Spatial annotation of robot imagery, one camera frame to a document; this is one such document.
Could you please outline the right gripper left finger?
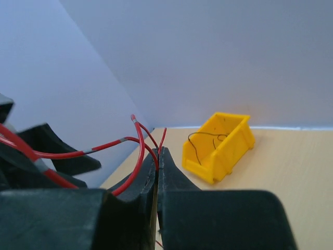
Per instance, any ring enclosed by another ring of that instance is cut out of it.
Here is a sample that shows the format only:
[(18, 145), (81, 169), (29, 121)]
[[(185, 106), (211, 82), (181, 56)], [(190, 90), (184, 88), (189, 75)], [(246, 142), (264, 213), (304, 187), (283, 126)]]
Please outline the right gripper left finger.
[(119, 196), (88, 189), (1, 191), (1, 249), (154, 249), (155, 163)]

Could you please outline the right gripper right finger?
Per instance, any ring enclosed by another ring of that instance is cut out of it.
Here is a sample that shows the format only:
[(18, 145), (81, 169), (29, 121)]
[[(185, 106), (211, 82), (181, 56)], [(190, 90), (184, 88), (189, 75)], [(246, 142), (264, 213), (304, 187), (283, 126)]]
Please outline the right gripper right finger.
[(264, 190), (206, 190), (161, 150), (158, 219), (165, 249), (296, 249), (284, 207)]

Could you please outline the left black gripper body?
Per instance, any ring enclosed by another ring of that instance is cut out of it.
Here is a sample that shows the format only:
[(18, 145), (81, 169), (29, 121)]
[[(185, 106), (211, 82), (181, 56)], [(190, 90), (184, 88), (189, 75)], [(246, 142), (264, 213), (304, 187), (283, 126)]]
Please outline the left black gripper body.
[(40, 173), (23, 153), (1, 144), (1, 191), (9, 189), (56, 189), (59, 187)]

